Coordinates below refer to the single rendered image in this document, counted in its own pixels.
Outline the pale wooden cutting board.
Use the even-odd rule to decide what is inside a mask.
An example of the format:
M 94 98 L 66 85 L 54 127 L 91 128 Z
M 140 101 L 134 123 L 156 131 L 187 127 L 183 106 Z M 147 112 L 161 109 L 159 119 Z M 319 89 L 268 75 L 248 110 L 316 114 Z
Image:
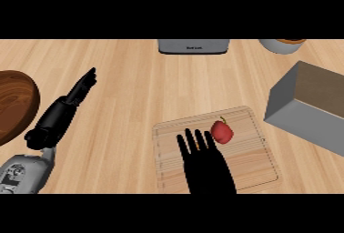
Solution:
M 153 126 L 153 147 L 156 157 L 158 192 L 187 193 L 183 159 L 177 145 L 177 135 L 199 129 L 211 129 L 217 120 L 226 120 L 233 131 L 231 140 L 217 144 L 217 149 L 228 164 L 236 192 L 248 194 L 276 187 L 280 183 L 279 169 L 271 149 L 261 132 L 254 112 L 248 106 L 239 106 L 217 112 L 190 116 Z

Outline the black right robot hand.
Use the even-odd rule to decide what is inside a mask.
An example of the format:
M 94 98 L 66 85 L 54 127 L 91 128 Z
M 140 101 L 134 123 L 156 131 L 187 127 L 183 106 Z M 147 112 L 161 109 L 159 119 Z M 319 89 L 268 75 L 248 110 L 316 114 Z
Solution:
M 184 164 L 187 189 L 192 195 L 231 195 L 236 193 L 231 172 L 224 157 L 217 150 L 208 131 L 177 135 L 177 145 Z

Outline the brown wooden bowl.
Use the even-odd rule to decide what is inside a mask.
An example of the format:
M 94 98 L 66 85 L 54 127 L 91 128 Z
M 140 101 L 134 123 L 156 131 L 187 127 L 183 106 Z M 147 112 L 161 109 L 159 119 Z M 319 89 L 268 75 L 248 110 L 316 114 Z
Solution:
M 0 146 L 29 126 L 38 110 L 40 93 L 32 78 L 20 71 L 0 71 Z

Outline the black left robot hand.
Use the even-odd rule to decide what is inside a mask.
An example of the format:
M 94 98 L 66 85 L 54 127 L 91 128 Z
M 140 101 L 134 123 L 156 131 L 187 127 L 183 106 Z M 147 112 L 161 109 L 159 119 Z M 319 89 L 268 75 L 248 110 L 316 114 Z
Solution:
M 96 69 L 82 75 L 68 94 L 60 96 L 47 108 L 35 127 L 26 132 L 23 139 L 26 146 L 40 150 L 51 148 L 59 143 L 75 116 L 76 108 L 96 84 Z

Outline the grey cardboard box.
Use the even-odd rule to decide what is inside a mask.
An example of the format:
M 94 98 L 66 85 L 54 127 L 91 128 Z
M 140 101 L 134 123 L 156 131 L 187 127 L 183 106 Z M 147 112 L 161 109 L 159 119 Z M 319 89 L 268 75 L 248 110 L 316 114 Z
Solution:
M 298 61 L 270 89 L 262 121 L 344 156 L 344 75 Z

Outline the red apple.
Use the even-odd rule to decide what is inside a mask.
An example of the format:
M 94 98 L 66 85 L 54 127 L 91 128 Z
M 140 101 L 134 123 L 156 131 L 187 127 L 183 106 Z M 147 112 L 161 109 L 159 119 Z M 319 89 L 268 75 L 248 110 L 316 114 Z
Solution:
M 218 144 L 227 144 L 233 137 L 233 131 L 227 125 L 224 117 L 217 120 L 211 126 L 211 135 Z

